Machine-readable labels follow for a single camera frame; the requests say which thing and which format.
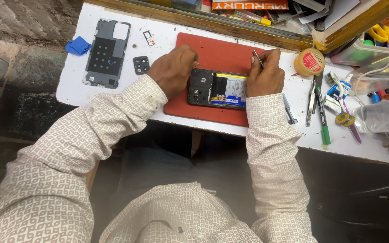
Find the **patterned shirt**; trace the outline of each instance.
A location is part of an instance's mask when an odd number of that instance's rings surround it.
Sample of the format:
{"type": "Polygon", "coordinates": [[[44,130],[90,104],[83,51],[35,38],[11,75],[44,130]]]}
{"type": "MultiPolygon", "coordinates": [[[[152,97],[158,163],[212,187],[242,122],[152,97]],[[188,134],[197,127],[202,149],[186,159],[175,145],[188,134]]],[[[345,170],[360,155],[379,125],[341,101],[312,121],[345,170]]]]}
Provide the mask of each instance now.
{"type": "MultiPolygon", "coordinates": [[[[119,139],[144,129],[166,102],[145,74],[120,94],[96,95],[91,108],[73,110],[21,149],[0,184],[0,242],[89,242],[94,217],[80,174],[108,158],[119,139]]],[[[196,182],[171,184],[133,200],[100,242],[316,242],[295,160],[301,135],[286,122],[282,95],[247,98],[247,117],[259,217],[251,228],[214,191],[196,182]]]]}

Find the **man's left hand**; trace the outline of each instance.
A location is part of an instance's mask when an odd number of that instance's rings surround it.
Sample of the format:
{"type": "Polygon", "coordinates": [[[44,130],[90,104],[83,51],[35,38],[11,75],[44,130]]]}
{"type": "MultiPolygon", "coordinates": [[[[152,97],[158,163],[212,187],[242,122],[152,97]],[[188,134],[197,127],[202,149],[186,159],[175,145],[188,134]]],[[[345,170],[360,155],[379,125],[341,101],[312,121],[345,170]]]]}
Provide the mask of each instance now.
{"type": "Polygon", "coordinates": [[[170,99],[186,88],[192,69],[199,65],[198,60],[197,52],[184,44],[157,59],[147,74],[170,99]]]}

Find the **white table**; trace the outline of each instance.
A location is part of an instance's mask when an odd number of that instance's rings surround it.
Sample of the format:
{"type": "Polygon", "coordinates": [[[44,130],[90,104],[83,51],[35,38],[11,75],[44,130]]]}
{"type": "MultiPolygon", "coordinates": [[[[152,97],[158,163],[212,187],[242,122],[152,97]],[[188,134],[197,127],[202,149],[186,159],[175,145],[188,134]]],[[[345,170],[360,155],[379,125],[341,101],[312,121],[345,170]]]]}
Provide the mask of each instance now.
{"type": "MultiPolygon", "coordinates": [[[[145,55],[148,56],[149,62],[153,63],[157,58],[168,53],[175,47],[177,34],[179,32],[215,38],[223,41],[236,42],[233,37],[171,24],[164,21],[146,19],[144,17],[105,9],[88,3],[84,3],[82,11],[80,12],[76,34],[73,38],[82,36],[86,41],[92,43],[97,21],[100,18],[118,20],[131,24],[130,37],[128,39],[119,86],[115,90],[111,90],[102,87],[84,85],[82,83],[82,78],[85,75],[88,54],[81,57],[68,54],[57,88],[56,97],[59,102],[73,106],[89,106],[90,100],[95,94],[102,92],[121,92],[125,87],[138,78],[138,75],[134,72],[133,58],[145,55]],[[149,30],[154,36],[155,45],[152,47],[148,46],[145,37],[143,36],[142,32],[146,30],[149,30]]],[[[241,45],[255,46],[264,49],[273,48],[260,43],[240,39],[238,40],[238,43],[241,45]]],[[[389,163],[389,151],[387,148],[382,147],[383,140],[386,140],[385,136],[370,133],[361,134],[363,143],[359,145],[353,138],[348,128],[335,123],[336,114],[328,108],[326,108],[326,116],[332,144],[328,146],[327,150],[322,148],[322,138],[320,136],[321,121],[318,110],[316,110],[316,113],[312,117],[311,126],[305,126],[307,102],[309,98],[308,93],[312,77],[302,78],[300,76],[291,76],[296,73],[293,68],[293,62],[296,55],[297,54],[294,52],[282,52],[280,67],[286,72],[283,92],[286,94],[286,97],[291,105],[291,112],[294,118],[298,119],[298,123],[294,125],[294,128],[303,133],[303,136],[297,142],[297,145],[331,153],[350,155],[353,157],[367,158],[370,160],[389,163]]],[[[331,70],[334,70],[337,76],[343,80],[352,68],[345,65],[331,63],[329,58],[327,58],[327,65],[324,73],[326,74],[331,70]]],[[[322,93],[325,94],[329,88],[330,85],[323,80],[321,88],[322,93]]],[[[349,110],[353,110],[355,107],[359,106],[354,97],[347,97],[346,105],[349,110]]],[[[245,127],[166,115],[163,112],[163,108],[155,113],[151,119],[232,135],[245,136],[247,133],[247,128],[245,127]]]]}

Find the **sim card tray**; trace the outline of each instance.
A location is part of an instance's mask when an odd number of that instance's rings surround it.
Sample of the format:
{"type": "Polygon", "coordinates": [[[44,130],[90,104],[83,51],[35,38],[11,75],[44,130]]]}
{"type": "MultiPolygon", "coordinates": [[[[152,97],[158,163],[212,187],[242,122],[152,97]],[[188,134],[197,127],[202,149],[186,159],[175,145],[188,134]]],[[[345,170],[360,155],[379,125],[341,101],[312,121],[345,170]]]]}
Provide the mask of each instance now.
{"type": "Polygon", "coordinates": [[[149,32],[149,30],[145,31],[143,33],[143,36],[145,36],[145,39],[147,40],[149,46],[155,45],[154,40],[153,40],[153,36],[149,32]]]}

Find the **yellow scissors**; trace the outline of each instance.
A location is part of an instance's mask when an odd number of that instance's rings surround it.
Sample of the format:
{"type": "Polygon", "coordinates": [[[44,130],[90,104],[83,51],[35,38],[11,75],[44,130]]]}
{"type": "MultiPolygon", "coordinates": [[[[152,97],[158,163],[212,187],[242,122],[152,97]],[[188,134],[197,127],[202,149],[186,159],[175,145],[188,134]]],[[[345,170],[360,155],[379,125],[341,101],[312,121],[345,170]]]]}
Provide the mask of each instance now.
{"type": "Polygon", "coordinates": [[[381,25],[376,24],[372,28],[369,29],[369,35],[375,39],[376,41],[379,41],[381,43],[387,42],[389,44],[389,27],[384,25],[381,27],[381,25]]]}

